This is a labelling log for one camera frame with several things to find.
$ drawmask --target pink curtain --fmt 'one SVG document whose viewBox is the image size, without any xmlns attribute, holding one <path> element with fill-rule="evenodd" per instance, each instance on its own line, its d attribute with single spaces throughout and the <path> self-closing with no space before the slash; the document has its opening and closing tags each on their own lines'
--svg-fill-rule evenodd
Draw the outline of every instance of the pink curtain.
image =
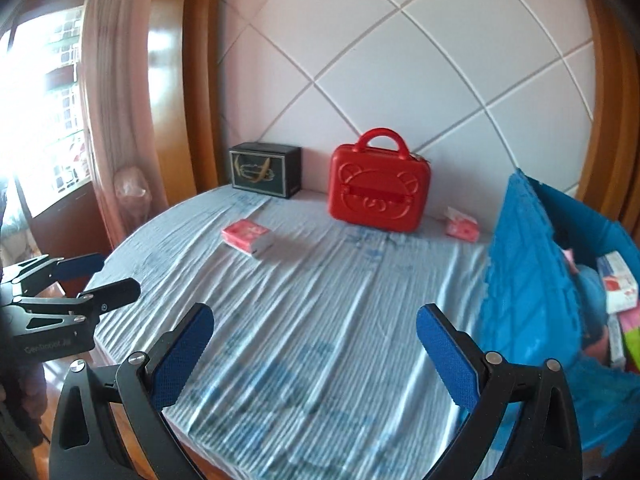
<svg viewBox="0 0 640 480">
<path fill-rule="evenodd" d="M 146 110 L 132 106 L 131 35 L 146 44 L 146 31 L 131 27 L 133 1 L 85 0 L 80 43 L 78 76 L 90 173 L 113 247 L 167 208 L 153 131 L 136 127 L 140 121 L 135 114 Z"/>
</svg>

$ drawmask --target black box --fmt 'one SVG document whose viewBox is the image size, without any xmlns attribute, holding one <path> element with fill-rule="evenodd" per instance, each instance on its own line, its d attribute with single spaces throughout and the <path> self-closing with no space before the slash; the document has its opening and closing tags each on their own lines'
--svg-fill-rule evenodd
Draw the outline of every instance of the black box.
<svg viewBox="0 0 640 480">
<path fill-rule="evenodd" d="M 268 142 L 243 142 L 229 149 L 231 183 L 267 195 L 290 198 L 300 191 L 302 149 Z"/>
</svg>

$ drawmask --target blue storage box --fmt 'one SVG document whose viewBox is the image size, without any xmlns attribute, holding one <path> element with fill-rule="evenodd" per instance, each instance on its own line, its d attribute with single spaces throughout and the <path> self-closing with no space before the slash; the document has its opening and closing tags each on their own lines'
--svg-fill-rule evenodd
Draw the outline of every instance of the blue storage box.
<svg viewBox="0 0 640 480">
<path fill-rule="evenodd" d="M 601 366 L 582 354 L 580 297 L 554 234 L 564 231 L 577 264 L 618 251 L 640 282 L 640 252 L 618 222 L 518 170 L 509 180 L 490 249 L 487 295 L 476 341 L 515 364 L 558 359 L 567 375 L 582 448 L 621 446 L 640 419 L 640 376 Z M 508 409 L 494 442 L 503 449 L 516 419 Z"/>
</svg>

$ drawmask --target red case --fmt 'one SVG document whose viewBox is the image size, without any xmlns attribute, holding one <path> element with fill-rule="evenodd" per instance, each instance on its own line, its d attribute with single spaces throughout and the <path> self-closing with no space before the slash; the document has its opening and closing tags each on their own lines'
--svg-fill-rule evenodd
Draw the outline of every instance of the red case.
<svg viewBox="0 0 640 480">
<path fill-rule="evenodd" d="M 389 137 L 398 151 L 368 146 Z M 429 163 L 409 153 L 402 137 L 376 128 L 355 144 L 334 151 L 329 182 L 329 213 L 338 220 L 389 231 L 414 231 L 420 224 L 431 181 Z"/>
</svg>

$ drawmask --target silver bolt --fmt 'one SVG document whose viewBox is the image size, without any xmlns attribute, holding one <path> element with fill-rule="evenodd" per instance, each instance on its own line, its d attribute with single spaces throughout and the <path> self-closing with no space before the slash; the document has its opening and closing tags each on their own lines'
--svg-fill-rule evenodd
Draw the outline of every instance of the silver bolt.
<svg viewBox="0 0 640 480">
<path fill-rule="evenodd" d="M 549 370 L 551 370 L 552 372 L 559 372 L 562 368 L 560 363 L 555 359 L 549 359 L 549 361 L 546 362 L 546 367 L 549 368 Z"/>
<path fill-rule="evenodd" d="M 144 352 L 133 352 L 133 354 L 129 356 L 129 359 L 127 359 L 127 361 L 129 361 L 130 365 L 139 365 L 145 359 L 146 355 L 144 354 Z"/>
<path fill-rule="evenodd" d="M 491 365 L 499 365 L 502 362 L 502 356 L 498 352 L 487 352 L 484 358 Z"/>
<path fill-rule="evenodd" d="M 76 359 L 69 365 L 69 370 L 75 373 L 81 372 L 82 370 L 84 370 L 85 364 L 86 363 L 84 362 L 84 359 Z"/>
</svg>

